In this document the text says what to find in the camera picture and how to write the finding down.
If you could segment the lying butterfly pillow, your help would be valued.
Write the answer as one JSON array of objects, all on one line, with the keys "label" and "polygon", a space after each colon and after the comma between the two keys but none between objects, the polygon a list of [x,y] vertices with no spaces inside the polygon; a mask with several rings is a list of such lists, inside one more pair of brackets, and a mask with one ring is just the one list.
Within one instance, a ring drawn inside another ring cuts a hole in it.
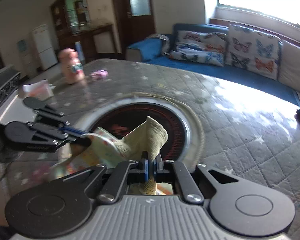
[{"label": "lying butterfly pillow", "polygon": [[223,67],[227,44],[228,37],[224,33],[181,30],[169,56],[175,60]]}]

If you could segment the pastel patterned children's shirt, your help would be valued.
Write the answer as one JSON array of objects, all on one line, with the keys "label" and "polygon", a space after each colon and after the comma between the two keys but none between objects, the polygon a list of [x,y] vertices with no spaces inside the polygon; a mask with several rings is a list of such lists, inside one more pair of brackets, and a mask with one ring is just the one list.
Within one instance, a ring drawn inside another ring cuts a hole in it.
[{"label": "pastel patterned children's shirt", "polygon": [[102,128],[98,128],[94,133],[83,134],[83,138],[91,143],[90,146],[67,143],[59,149],[60,159],[50,168],[50,180],[97,164],[115,168],[122,161],[140,161],[145,151],[148,163],[152,166],[168,140],[168,133],[155,119],[147,116],[145,122],[122,139],[117,139]]}]

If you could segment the plain beige pillow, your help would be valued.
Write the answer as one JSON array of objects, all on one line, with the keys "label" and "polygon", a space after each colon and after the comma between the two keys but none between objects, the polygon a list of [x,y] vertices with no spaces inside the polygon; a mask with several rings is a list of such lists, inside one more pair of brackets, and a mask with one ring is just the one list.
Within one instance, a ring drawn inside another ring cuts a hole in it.
[{"label": "plain beige pillow", "polygon": [[300,48],[283,41],[278,81],[300,92]]}]

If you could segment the white refrigerator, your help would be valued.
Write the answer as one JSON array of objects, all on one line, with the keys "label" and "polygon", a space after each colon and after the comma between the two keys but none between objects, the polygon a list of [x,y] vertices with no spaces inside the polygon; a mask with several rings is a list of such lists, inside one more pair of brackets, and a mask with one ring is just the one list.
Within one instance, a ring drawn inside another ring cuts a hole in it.
[{"label": "white refrigerator", "polygon": [[47,24],[42,24],[32,31],[34,44],[41,61],[42,69],[47,70],[58,63],[55,50],[52,45]]}]

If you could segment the blue sofa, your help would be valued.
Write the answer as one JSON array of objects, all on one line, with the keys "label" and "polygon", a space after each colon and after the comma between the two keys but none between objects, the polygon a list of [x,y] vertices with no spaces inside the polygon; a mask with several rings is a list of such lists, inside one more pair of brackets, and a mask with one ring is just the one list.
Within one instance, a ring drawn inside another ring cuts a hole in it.
[{"label": "blue sofa", "polygon": [[300,104],[300,47],[254,28],[177,23],[172,34],[129,45],[126,59],[217,77]]}]

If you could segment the tissue pack on table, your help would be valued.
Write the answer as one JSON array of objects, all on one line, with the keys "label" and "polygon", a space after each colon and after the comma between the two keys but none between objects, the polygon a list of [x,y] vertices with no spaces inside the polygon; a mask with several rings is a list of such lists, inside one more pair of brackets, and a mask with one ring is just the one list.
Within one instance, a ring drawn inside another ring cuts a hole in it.
[{"label": "tissue pack on table", "polygon": [[48,80],[41,80],[29,85],[22,85],[19,88],[19,96],[21,98],[33,97],[41,101],[45,101],[54,96],[52,88]]}]

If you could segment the upright butterfly pillow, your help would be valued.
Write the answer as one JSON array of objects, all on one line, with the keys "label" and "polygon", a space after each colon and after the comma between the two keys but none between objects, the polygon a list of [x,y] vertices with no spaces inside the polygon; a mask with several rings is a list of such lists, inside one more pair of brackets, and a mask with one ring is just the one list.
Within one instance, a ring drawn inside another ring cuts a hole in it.
[{"label": "upright butterfly pillow", "polygon": [[229,25],[225,62],[277,80],[282,41],[279,37],[241,25]]}]

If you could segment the small pink toy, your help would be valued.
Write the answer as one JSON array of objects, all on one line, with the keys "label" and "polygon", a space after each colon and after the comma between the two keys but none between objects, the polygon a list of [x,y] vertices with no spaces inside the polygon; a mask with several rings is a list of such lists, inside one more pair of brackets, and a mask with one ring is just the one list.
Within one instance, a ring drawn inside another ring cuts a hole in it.
[{"label": "small pink toy", "polygon": [[89,76],[96,80],[105,79],[106,77],[108,77],[108,71],[104,69],[96,70],[90,73]]}]

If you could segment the round stove plate in table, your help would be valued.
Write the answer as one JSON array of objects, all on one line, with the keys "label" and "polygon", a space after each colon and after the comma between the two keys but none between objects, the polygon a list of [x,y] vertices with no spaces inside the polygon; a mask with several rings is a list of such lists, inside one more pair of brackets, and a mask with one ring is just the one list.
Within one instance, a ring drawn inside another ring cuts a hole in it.
[{"label": "round stove plate in table", "polygon": [[[193,130],[190,131],[189,148],[181,150],[177,158],[189,169],[194,169],[204,147],[204,131],[198,116],[184,103],[169,101],[173,106],[185,111],[190,118]],[[115,167],[125,160],[140,160],[143,151],[147,151],[150,162],[163,152],[162,148],[171,138],[166,129],[151,116],[146,116],[145,122],[129,132],[121,140],[112,140],[104,134],[87,133],[91,145],[83,150],[84,161],[89,166],[106,164]]]}]

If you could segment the grey quilted table cover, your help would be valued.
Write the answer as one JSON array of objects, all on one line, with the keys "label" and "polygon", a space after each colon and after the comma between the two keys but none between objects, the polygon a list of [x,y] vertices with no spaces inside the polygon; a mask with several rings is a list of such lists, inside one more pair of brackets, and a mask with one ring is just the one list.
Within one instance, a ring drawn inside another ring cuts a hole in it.
[{"label": "grey quilted table cover", "polygon": [[[260,90],[180,69],[96,60],[46,102],[0,70],[4,214],[14,239],[300,239],[300,109]],[[119,139],[150,116],[169,139],[156,161],[57,170],[58,150]]]}]

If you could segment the pink cat-shaped bottle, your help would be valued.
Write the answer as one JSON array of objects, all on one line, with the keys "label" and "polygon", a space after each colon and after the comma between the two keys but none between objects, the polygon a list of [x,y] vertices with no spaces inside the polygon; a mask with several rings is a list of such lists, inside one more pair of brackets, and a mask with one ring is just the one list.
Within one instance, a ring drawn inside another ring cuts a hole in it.
[{"label": "pink cat-shaped bottle", "polygon": [[63,49],[58,57],[61,63],[61,71],[67,84],[71,85],[85,78],[83,65],[78,58],[77,51],[71,48]]}]

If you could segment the dark wooden cabinet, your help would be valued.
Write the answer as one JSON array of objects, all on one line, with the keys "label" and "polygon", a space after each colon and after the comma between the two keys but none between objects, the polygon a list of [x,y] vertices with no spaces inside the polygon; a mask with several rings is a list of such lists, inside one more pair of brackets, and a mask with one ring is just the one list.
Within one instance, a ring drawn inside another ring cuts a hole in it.
[{"label": "dark wooden cabinet", "polygon": [[[120,58],[113,24],[107,21],[91,22],[87,0],[56,0],[51,4],[50,11],[60,50],[76,50],[83,63]],[[98,50],[95,37],[101,34],[109,35],[112,52]]]}]

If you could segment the brown door with glass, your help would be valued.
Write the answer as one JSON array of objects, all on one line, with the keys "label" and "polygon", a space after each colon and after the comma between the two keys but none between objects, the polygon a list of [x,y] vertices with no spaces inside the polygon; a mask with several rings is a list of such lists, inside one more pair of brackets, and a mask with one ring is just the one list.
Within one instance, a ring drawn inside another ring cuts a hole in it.
[{"label": "brown door with glass", "polygon": [[131,44],[155,33],[152,0],[113,0],[113,6],[123,53]]}]

